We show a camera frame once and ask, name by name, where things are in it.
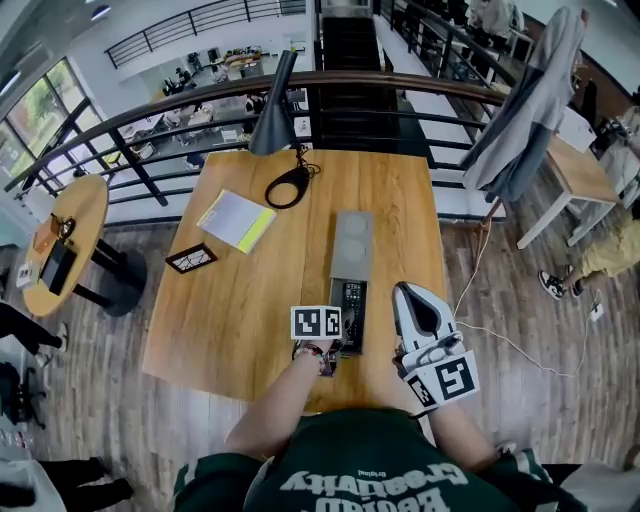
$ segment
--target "wrist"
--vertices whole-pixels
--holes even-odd
[[[327,365],[325,352],[313,343],[300,343],[293,350],[292,359],[304,358],[305,360],[314,359],[318,367],[318,375],[324,372]]]

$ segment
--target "lower floor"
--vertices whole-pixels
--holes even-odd
[[[554,301],[540,287],[537,271],[562,273],[593,237],[603,235],[616,214],[568,249],[565,240],[573,221],[565,213],[529,247],[518,250],[517,240],[555,197],[554,186],[542,173],[523,198],[508,207],[506,222],[492,226],[478,274],[456,319],[506,336],[543,366],[571,373],[580,360],[591,297],[585,293],[580,300]],[[103,457],[114,477],[126,476],[136,491],[117,510],[166,508],[178,469],[189,459],[219,450],[247,407],[140,371],[164,258],[175,231],[175,224],[106,231],[105,240],[115,248],[137,249],[146,256],[147,288],[133,313],[113,319],[74,296],[42,322],[53,332],[60,321],[68,322],[71,341],[68,352],[56,354],[44,371],[38,371],[48,393],[40,407],[47,428],[33,430],[34,456]],[[471,231],[443,225],[442,244],[447,299],[454,305],[471,275],[477,240]],[[99,272],[91,268],[83,284],[95,287]],[[601,291],[605,313],[588,325],[586,357],[575,378],[542,371],[506,341],[459,327],[475,351],[482,387],[462,404],[493,441],[512,439],[520,447],[531,446],[542,462],[595,457],[615,465],[640,441],[636,270],[608,280]],[[22,306],[14,288],[5,299]],[[2,346],[3,353],[20,350]]]

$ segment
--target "hand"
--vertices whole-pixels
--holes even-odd
[[[329,352],[331,345],[333,345],[333,340],[312,340],[309,341],[309,343],[315,345],[326,354],[327,352]]]

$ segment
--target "desk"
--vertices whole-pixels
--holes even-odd
[[[122,135],[122,138],[124,140],[130,141],[131,139],[133,139],[134,135],[138,132],[155,130],[156,126],[158,126],[158,123],[162,120],[163,116],[164,116],[164,113],[161,113],[151,117],[138,119],[134,123],[118,128],[118,131],[120,132],[120,135]]]
[[[60,295],[51,293],[42,281],[23,291],[25,304],[34,315],[50,315],[71,293],[102,306],[112,316],[121,316],[135,307],[144,290],[146,265],[144,258],[140,261],[142,255],[139,253],[120,253],[100,239],[108,197],[104,179],[88,175],[71,183],[56,198],[53,214],[63,219],[73,217],[76,221],[69,238],[76,259]],[[36,252],[31,243],[25,261],[39,261],[44,266],[47,257],[48,252]],[[78,284],[89,260],[108,271],[101,279],[99,293]]]
[[[334,378],[318,379],[307,409],[414,409],[417,399],[391,363],[397,344],[391,292],[406,280],[445,297],[440,230],[425,160],[319,150],[305,158],[322,172],[302,201],[279,211],[245,255],[196,222],[222,188],[266,204],[267,185],[294,167],[295,153],[209,155],[170,254],[204,242],[219,261],[184,275],[165,267],[142,369],[178,385],[255,400],[291,361],[291,306],[327,303],[335,213],[363,210],[374,214],[364,355],[341,360]]]
[[[562,186],[562,194],[518,241],[518,249],[529,245],[572,199],[606,204],[620,202],[609,177],[590,150],[580,153],[554,135],[548,153],[551,169]],[[574,234],[568,245],[575,245],[585,233]]]

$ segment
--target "small picture frame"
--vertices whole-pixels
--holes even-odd
[[[180,274],[186,274],[197,268],[204,267],[209,263],[213,263],[217,259],[218,257],[213,254],[211,249],[202,243],[173,254],[166,258],[165,261]]]

